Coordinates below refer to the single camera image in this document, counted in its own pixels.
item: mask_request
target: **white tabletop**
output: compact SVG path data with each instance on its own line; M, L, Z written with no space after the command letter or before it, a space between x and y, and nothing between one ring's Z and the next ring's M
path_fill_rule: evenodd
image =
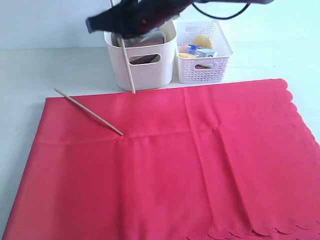
M320 141L320 48L318 39L239 42L225 83L283 78L293 102ZM116 93L106 48L0 51L0 236L26 165L45 98ZM184 87L177 76L167 88Z

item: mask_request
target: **white plastic basket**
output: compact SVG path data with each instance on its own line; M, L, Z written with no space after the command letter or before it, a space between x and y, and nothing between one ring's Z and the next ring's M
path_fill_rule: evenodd
M172 21L167 22L159 29L166 36L166 42L160 45L127 47L128 59L131 57L160 55L160 60L147 64L130 64L134 88L136 90L157 89L167 85L172 80L173 65L176 53L177 32ZM109 51L109 56L119 87L131 91L125 59L121 47L112 44L111 34L104 33L104 39Z
M178 51L184 44L191 44L196 36L206 36L212 42L216 57L182 58L178 56L179 81L183 84L220 82L228 67L233 51L216 20L176 20ZM210 66L196 69L196 66Z

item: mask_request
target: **red fabric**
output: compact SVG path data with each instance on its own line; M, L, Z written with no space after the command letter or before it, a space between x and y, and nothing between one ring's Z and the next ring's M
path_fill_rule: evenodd
M4 240L316 240L320 148L281 79L48 98Z

